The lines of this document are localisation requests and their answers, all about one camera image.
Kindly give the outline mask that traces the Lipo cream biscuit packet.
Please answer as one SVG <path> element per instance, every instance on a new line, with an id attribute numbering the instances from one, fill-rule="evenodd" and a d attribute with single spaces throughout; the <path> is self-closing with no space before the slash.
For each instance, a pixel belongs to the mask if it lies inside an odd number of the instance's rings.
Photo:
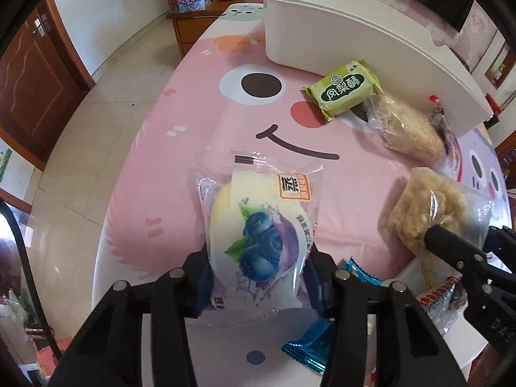
<path id="1" fill-rule="evenodd" d="M 415 257 L 396 279 L 407 285 L 441 335 L 450 331 L 466 308 L 461 275 L 432 253 Z"/>

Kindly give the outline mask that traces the puffed rice cake packet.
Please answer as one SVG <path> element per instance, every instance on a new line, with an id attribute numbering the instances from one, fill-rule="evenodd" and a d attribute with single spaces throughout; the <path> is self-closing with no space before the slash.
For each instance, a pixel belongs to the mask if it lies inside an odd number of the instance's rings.
<path id="1" fill-rule="evenodd" d="M 424 237 L 434 225 L 481 248 L 492 207 L 493 200 L 479 192 L 430 168 L 418 167 L 411 170 L 387 227 L 416 256 L 426 252 Z"/>

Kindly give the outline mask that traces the red dark date packet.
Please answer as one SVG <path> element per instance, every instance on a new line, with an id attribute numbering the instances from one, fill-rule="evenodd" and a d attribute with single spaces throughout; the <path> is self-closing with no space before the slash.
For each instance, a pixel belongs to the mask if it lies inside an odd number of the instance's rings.
<path id="1" fill-rule="evenodd" d="M 463 176 L 463 158 L 459 142 L 447 121 L 439 99 L 436 95 L 430 95 L 429 99 L 433 103 L 434 111 L 428 115 L 428 119 L 440 136 L 445 149 L 445 156 L 435 163 L 432 169 L 460 182 Z"/>

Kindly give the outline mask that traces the blue wafer packet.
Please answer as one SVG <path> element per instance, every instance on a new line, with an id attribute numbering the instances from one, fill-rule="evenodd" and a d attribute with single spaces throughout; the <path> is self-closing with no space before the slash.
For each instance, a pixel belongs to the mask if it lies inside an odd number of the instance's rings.
<path id="1" fill-rule="evenodd" d="M 285 343 L 281 351 L 306 368 L 323 375 L 334 335 L 334 323 L 330 319 L 318 318 L 296 341 Z M 370 376 L 376 365 L 376 317 L 367 317 L 366 376 Z"/>

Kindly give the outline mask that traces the blueberry steamed cake packet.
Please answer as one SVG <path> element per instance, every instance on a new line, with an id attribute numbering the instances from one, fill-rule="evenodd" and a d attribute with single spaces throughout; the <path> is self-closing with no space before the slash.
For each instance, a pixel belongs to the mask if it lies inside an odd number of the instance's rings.
<path id="1" fill-rule="evenodd" d="M 210 307 L 250 322 L 308 302 L 323 164 L 215 147 L 195 151 L 193 178 L 213 270 Z"/>

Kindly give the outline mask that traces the rice crispy bar packet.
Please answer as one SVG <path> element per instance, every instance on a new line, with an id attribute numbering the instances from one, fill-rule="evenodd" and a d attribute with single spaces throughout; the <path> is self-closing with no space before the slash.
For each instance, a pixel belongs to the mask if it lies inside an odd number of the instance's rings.
<path id="1" fill-rule="evenodd" d="M 445 158 L 441 137 L 427 117 L 390 94 L 375 94 L 363 102 L 368 125 L 389 148 L 424 164 Z"/>

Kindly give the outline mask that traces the green pineapple cake packet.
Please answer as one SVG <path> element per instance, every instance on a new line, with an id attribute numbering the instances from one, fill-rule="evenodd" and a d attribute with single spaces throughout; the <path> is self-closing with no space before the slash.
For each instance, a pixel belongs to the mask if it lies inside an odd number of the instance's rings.
<path id="1" fill-rule="evenodd" d="M 303 90 L 327 122 L 383 93 L 378 77 L 364 60 L 350 62 Z"/>

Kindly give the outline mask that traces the white plastic storage bin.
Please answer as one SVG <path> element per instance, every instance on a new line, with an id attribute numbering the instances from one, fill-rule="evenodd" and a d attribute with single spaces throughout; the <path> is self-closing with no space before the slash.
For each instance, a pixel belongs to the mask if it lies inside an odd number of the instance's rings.
<path id="1" fill-rule="evenodd" d="M 279 65 L 326 76 L 363 60 L 383 90 L 423 112 L 436 95 L 457 136 L 491 118 L 471 74 L 430 31 L 376 0 L 263 0 L 266 53 Z"/>

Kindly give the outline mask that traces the brown wooden door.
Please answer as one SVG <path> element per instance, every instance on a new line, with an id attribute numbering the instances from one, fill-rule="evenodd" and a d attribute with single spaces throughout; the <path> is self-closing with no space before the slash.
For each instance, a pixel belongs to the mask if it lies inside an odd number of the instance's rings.
<path id="1" fill-rule="evenodd" d="M 42 0 L 1 57 L 1 138 L 39 170 L 94 81 L 59 15 Z"/>

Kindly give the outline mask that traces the wooden tv cabinet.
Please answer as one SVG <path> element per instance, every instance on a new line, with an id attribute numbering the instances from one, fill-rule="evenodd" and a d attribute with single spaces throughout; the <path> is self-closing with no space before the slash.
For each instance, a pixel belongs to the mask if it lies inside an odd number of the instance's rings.
<path id="1" fill-rule="evenodd" d="M 263 0 L 214 0 L 203 11 L 185 14 L 168 12 L 166 18 L 172 20 L 180 56 L 184 58 L 201 35 L 219 17 L 224 17 L 226 9 L 238 13 L 241 9 L 250 9 L 251 5 L 262 4 Z"/>

